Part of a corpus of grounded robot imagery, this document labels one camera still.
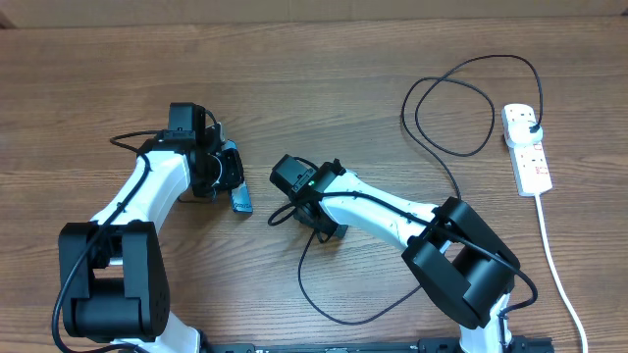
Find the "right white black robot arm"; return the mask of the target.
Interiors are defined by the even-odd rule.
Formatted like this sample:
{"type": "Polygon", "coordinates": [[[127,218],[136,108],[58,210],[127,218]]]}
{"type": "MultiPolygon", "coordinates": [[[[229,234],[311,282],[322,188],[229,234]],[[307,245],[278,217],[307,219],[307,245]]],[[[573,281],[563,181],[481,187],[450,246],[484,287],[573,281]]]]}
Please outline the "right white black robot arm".
{"type": "Polygon", "coordinates": [[[356,227],[397,248],[433,304],[460,326],[461,352],[518,352],[508,315],[533,304],[510,304],[520,263],[468,205],[449,197],[443,205],[402,199],[375,188],[340,164],[320,167],[285,155],[270,181],[288,197],[291,215],[325,242],[356,227]]]}

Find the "blue Galaxy smartphone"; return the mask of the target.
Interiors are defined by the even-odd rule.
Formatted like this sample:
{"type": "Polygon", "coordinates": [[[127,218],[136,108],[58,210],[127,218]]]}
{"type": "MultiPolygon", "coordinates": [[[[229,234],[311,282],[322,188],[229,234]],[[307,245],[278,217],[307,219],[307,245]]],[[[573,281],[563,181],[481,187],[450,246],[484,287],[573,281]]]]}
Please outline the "blue Galaxy smartphone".
{"type": "Polygon", "coordinates": [[[226,155],[227,170],[230,173],[229,182],[234,185],[229,189],[232,209],[236,213],[252,214],[253,206],[236,144],[228,140],[223,146],[223,152],[226,155]]]}

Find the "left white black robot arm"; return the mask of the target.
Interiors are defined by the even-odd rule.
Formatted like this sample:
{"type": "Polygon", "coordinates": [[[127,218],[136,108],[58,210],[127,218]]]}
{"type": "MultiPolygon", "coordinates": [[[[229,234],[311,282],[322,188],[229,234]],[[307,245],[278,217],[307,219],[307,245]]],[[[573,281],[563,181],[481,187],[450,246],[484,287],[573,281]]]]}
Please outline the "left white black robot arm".
{"type": "Polygon", "coordinates": [[[213,113],[191,102],[171,104],[167,127],[144,136],[115,198],[89,221],[60,231],[51,333],[62,352],[70,349],[62,330],[98,343],[101,352],[212,349],[202,330],[171,310],[158,233],[186,192],[194,203],[226,192],[234,212],[252,213],[241,159],[213,113]]]}

